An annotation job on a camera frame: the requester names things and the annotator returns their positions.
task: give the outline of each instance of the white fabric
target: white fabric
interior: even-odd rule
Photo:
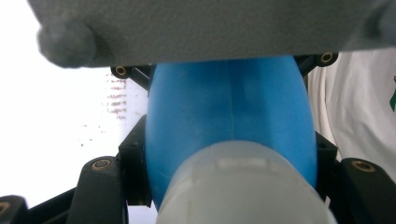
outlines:
[[[342,158],[380,165],[396,180],[396,49],[343,52],[329,67],[308,75],[315,129]]]

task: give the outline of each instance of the plastic component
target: plastic component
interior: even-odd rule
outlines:
[[[177,167],[227,140],[273,148],[315,185],[317,150],[306,90],[291,56],[158,64],[148,101],[148,181],[157,209]]]
[[[177,169],[158,224],[336,223],[316,192],[278,153],[229,141]]]

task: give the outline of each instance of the white surface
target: white surface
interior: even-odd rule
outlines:
[[[115,156],[147,111],[147,92],[109,68],[66,70],[39,53],[39,29],[25,1],[0,2],[0,196],[29,207],[76,186],[82,166]],[[130,223],[152,224],[155,209],[130,208]]]
[[[380,165],[396,181],[396,48],[343,52],[309,74],[315,128],[343,158]]]
[[[225,141],[175,172],[158,224],[335,223],[329,208],[291,164],[268,147]]]

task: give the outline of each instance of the black bracket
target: black bracket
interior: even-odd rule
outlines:
[[[149,90],[150,81],[154,76],[156,65],[141,65],[141,66],[116,66],[110,67],[111,74],[120,79],[130,78],[146,91]]]
[[[338,53],[326,52],[317,55],[294,56],[294,60],[300,69],[301,75],[305,77],[317,66],[326,67],[337,61]]]

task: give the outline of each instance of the mounting hole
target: mounting hole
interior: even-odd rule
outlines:
[[[92,164],[93,170],[103,170],[106,169],[107,166],[111,163],[110,160],[99,160]]]
[[[357,168],[358,170],[361,170],[363,172],[372,173],[375,171],[374,166],[365,161],[353,161],[352,165],[355,166],[355,168]]]
[[[125,76],[126,75],[126,69],[125,69],[125,67],[122,67],[122,66],[117,66],[116,67],[116,72],[120,76]]]
[[[321,63],[329,63],[332,60],[332,53],[326,52],[320,56]]]
[[[9,202],[0,202],[0,215],[3,215],[11,206]]]

